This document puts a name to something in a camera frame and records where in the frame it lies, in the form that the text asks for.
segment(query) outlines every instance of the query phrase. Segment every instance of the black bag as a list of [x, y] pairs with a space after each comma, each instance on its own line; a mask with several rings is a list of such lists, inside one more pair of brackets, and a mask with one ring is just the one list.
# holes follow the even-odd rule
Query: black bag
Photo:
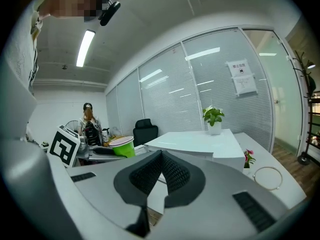
[[83, 131], [84, 135], [88, 139], [89, 146], [101, 146], [99, 131], [95, 128], [91, 121], [86, 122]]

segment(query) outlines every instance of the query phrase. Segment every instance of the electric fan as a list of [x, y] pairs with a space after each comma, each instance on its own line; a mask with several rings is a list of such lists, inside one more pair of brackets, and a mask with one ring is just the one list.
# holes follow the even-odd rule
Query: electric fan
[[78, 121], [70, 121], [65, 125], [65, 127], [67, 127], [71, 131], [74, 131], [75, 133], [78, 133]]

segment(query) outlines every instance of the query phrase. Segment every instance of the potted plant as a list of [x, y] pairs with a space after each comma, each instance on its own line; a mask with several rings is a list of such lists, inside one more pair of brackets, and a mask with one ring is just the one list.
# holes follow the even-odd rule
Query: potted plant
[[253, 165], [254, 162], [256, 161], [256, 159], [251, 156], [253, 154], [254, 154], [253, 150], [246, 149], [244, 151], [245, 163], [244, 163], [243, 172], [245, 174], [248, 174], [250, 172], [250, 164]]
[[212, 106], [202, 110], [204, 121], [208, 124], [210, 135], [219, 135], [221, 133], [221, 122], [225, 114], [222, 109], [217, 109]]

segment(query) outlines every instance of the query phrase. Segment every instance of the green trash can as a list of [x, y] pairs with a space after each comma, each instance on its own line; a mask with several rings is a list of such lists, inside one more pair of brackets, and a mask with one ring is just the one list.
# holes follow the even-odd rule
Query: green trash can
[[110, 148], [113, 149], [117, 156], [125, 156], [127, 158], [134, 157], [135, 147], [134, 147], [134, 137], [123, 137], [112, 141], [109, 144]]

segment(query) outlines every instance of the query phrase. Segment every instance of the long hair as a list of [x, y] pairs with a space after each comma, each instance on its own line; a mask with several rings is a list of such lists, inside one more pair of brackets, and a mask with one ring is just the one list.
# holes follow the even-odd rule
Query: long hair
[[92, 112], [92, 105], [90, 103], [85, 103], [83, 105], [83, 113], [85, 116], [85, 119], [87, 121], [91, 121], [92, 119], [96, 122], [97, 120], [94, 117], [94, 114]]

